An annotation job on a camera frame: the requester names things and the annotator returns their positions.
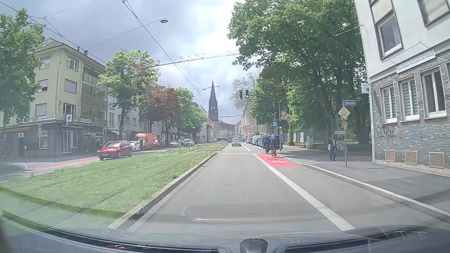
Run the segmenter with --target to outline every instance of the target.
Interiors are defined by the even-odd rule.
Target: pedestrian
[[[331,138],[328,139],[328,149],[330,150],[330,161],[336,161],[336,140],[334,135],[331,135]]]
[[[143,151],[144,151],[144,141],[139,140],[139,152],[143,152]]]

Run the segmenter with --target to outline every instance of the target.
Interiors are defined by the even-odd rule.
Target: sky
[[[77,44],[102,61],[107,62],[119,50],[140,49],[147,51],[161,64],[171,60],[142,27],[113,39],[97,47],[94,45],[121,33],[140,27],[141,24],[121,0],[2,0],[9,6],[26,8],[28,15],[45,17],[36,19],[49,23],[65,38]],[[147,27],[156,41],[176,62],[181,56],[207,54],[237,50],[234,40],[226,36],[228,24],[236,0],[128,0],[132,10],[143,24],[167,18],[167,23],[155,22]],[[0,13],[14,15],[14,11],[0,5]],[[44,29],[46,38],[75,47],[58,35]],[[242,111],[233,106],[230,96],[233,93],[233,80],[246,74],[242,66],[232,65],[236,56],[178,63],[159,67],[160,83],[166,87],[185,87],[195,95],[194,101],[208,110],[211,89],[200,92],[197,89],[219,86],[216,96],[219,117],[238,115]],[[226,123],[236,124],[237,117],[222,118]]]

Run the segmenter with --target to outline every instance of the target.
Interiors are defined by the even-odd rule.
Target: white building
[[[372,83],[374,158],[450,168],[449,0],[355,0]]]

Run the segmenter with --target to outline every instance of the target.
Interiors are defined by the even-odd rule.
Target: shop sign
[[[47,116],[39,116],[39,117],[29,117],[23,120],[23,123],[36,122],[36,121],[44,121],[44,120],[54,120],[56,119],[55,115],[47,115]]]

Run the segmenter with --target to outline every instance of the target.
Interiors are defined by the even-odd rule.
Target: orange van
[[[144,142],[143,150],[153,149],[153,143],[155,142],[153,134],[139,133],[139,134],[136,134],[136,138],[137,138],[137,141],[142,140]]]

